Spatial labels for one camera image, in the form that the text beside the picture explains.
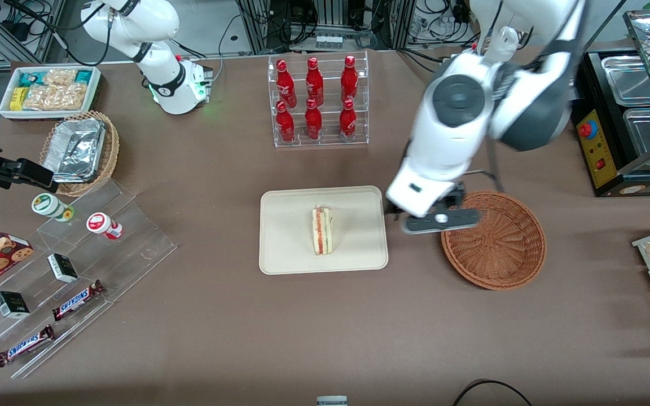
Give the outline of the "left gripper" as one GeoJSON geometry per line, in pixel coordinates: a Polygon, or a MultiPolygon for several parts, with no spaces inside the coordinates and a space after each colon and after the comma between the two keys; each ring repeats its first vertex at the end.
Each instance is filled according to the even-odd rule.
{"type": "Polygon", "coordinates": [[[423,218],[436,204],[436,211],[459,210],[466,188],[463,182],[456,182],[462,177],[462,167],[454,171],[437,174],[432,178],[429,173],[416,170],[413,159],[404,159],[394,180],[386,190],[384,215],[399,216],[405,213],[416,218],[423,218]]]}

